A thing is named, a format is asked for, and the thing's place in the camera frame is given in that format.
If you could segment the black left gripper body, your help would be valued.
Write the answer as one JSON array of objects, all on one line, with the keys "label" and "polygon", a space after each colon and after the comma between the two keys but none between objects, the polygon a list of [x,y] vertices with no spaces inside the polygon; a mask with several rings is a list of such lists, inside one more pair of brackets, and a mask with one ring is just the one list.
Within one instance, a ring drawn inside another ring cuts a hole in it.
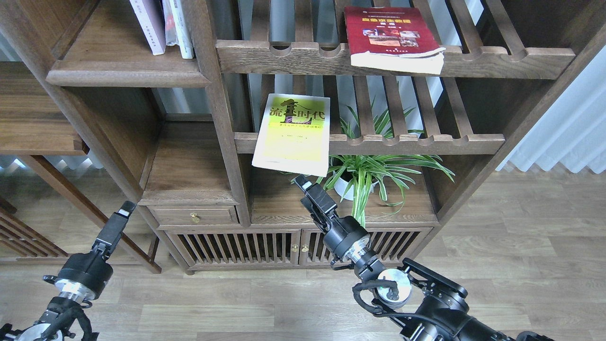
[{"label": "black left gripper body", "polygon": [[44,281],[59,289],[59,296],[73,301],[90,301],[99,298],[113,275],[113,268],[106,263],[114,246],[106,242],[94,242],[87,254],[73,254],[57,276],[44,276]]}]

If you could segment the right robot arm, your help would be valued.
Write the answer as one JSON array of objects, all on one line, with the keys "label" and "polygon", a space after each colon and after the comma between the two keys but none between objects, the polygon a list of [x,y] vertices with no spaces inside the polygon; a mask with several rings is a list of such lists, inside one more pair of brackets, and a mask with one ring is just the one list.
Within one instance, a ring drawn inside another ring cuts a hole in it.
[{"label": "right robot arm", "polygon": [[301,203],[324,235],[334,261],[348,260],[361,282],[352,289],[357,303],[376,317],[401,327],[405,341],[508,341],[510,337],[468,314],[467,290],[405,258],[385,267],[370,246],[370,234],[352,216],[340,217],[335,201],[303,175],[294,179]]}]

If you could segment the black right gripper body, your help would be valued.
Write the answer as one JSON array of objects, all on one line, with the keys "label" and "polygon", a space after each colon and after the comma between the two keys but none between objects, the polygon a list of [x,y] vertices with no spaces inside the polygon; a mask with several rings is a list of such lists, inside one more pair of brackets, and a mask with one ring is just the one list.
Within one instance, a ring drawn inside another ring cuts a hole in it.
[{"label": "black right gripper body", "polygon": [[339,217],[335,210],[320,213],[318,227],[333,260],[358,261],[369,252],[370,234],[352,216]]}]

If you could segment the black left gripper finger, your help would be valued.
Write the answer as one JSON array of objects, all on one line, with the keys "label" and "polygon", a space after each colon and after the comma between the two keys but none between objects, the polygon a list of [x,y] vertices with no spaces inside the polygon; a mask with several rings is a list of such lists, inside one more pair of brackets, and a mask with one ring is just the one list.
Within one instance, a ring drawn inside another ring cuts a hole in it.
[{"label": "black left gripper finger", "polygon": [[95,240],[95,253],[113,254],[119,240],[122,237],[123,230],[136,208],[136,204],[130,201],[124,201],[119,211],[114,212],[108,222],[100,230]]}]

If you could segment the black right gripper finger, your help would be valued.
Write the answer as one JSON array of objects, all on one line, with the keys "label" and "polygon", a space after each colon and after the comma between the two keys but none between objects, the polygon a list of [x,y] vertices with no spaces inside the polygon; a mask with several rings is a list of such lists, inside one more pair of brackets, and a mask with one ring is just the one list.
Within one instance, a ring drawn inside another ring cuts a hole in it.
[{"label": "black right gripper finger", "polygon": [[294,184],[304,193],[300,202],[310,212],[313,221],[336,219],[338,216],[336,214],[337,205],[321,185],[312,183],[303,175],[294,178]]},{"label": "black right gripper finger", "polygon": [[323,232],[329,230],[329,215],[332,212],[332,198],[326,192],[305,192],[301,199],[304,207],[310,212],[314,224]]}]

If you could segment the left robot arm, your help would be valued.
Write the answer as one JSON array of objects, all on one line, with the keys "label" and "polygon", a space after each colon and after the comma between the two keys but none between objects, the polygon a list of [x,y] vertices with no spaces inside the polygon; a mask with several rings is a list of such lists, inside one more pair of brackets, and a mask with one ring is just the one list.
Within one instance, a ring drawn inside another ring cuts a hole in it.
[{"label": "left robot arm", "polygon": [[43,280],[59,289],[58,296],[50,300],[47,309],[32,326],[13,330],[12,324],[1,328],[3,341],[63,341],[73,338],[69,328],[77,320],[83,331],[83,341],[95,341],[99,333],[93,332],[84,309],[99,298],[113,275],[108,258],[123,235],[123,230],[136,204],[125,201],[119,211],[106,222],[87,254],[73,254],[57,276],[44,276]]}]

